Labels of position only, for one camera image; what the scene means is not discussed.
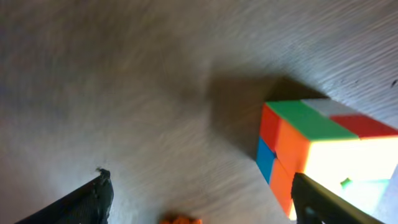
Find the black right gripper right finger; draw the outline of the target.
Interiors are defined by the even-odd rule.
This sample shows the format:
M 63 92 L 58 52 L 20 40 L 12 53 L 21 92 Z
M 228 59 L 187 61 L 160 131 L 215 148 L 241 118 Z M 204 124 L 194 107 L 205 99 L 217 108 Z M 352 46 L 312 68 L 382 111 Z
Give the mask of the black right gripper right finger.
M 381 224 L 303 173 L 295 173 L 291 196 L 297 224 Z

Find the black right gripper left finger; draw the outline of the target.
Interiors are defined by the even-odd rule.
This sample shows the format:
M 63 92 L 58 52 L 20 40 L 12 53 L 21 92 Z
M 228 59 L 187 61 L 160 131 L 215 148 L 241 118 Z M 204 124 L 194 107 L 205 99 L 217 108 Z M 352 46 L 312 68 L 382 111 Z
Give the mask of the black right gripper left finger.
M 16 224 L 108 224 L 114 198 L 110 171 L 99 176 Z

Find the colourful puzzle cube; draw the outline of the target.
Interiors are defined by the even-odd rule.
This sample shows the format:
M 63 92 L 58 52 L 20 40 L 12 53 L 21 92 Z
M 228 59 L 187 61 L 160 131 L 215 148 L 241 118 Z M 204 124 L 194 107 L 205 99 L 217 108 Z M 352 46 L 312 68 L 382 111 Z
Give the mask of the colourful puzzle cube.
M 256 162 L 290 220 L 296 173 L 373 215 L 397 166 L 397 130 L 329 98 L 267 101 Z

